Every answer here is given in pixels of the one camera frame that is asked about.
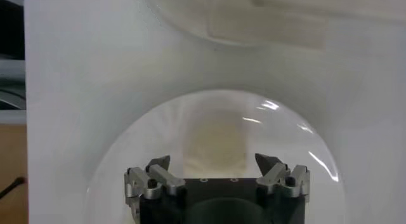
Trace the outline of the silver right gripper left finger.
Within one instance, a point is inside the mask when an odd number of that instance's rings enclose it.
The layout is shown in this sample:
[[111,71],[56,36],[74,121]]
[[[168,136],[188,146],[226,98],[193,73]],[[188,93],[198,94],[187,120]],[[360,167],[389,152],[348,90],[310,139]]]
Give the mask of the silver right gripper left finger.
[[170,156],[152,159],[142,169],[128,168],[124,173],[125,203],[131,210],[133,219],[140,219],[140,199],[160,199],[163,194],[180,197],[186,192],[186,181],[175,177],[168,169]]

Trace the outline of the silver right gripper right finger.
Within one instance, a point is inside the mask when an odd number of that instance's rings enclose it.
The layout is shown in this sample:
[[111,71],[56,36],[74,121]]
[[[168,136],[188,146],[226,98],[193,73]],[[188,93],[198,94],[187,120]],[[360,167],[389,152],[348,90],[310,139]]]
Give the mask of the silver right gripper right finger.
[[296,165],[290,170],[278,157],[255,153],[255,160],[262,176],[256,184],[266,195],[279,193],[282,197],[304,197],[310,201],[310,170],[304,165]]

